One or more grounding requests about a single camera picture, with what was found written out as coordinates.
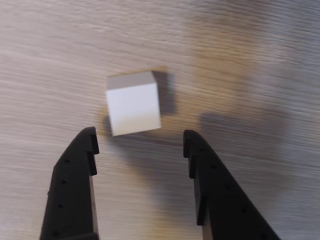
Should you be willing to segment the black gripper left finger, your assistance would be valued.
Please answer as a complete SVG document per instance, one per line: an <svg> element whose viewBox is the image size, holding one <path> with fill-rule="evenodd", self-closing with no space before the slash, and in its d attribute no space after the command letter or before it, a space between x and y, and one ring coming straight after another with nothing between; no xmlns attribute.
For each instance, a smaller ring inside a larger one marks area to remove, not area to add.
<svg viewBox="0 0 320 240"><path fill-rule="evenodd" d="M99 239L93 176L99 154L95 127L81 130L53 167L42 240Z"/></svg>

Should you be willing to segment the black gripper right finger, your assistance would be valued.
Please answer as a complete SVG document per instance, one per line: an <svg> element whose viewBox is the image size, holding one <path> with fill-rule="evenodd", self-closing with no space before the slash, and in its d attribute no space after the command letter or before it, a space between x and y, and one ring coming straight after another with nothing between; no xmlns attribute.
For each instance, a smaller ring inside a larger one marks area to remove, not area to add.
<svg viewBox="0 0 320 240"><path fill-rule="evenodd" d="M183 156L194 182L196 223L205 240L277 240L235 178L196 131L183 133Z"/></svg>

